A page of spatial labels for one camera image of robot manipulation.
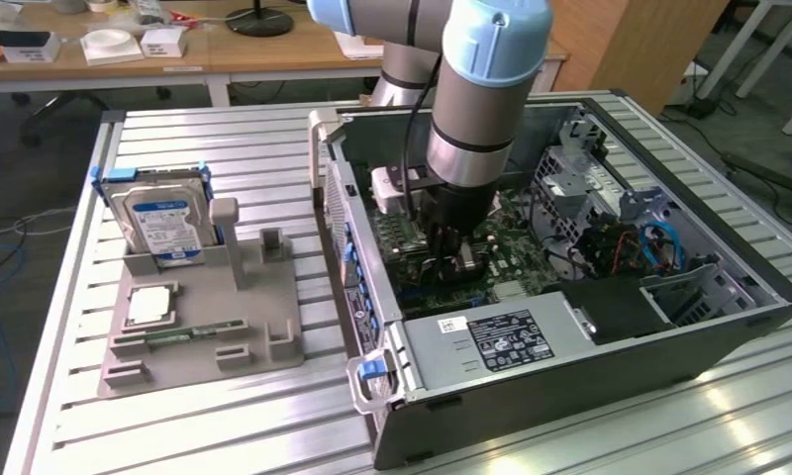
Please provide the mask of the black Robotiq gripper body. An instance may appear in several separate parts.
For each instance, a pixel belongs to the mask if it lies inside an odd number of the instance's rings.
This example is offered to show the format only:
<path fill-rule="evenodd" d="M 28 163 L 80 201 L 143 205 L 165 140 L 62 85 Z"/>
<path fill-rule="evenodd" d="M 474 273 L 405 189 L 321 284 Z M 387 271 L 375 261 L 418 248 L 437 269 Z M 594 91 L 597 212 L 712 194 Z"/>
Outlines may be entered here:
<path fill-rule="evenodd" d="M 423 189 L 418 221 L 427 237 L 435 230 L 467 237 L 483 222 L 495 194 L 495 184 L 458 187 L 443 182 Z"/>

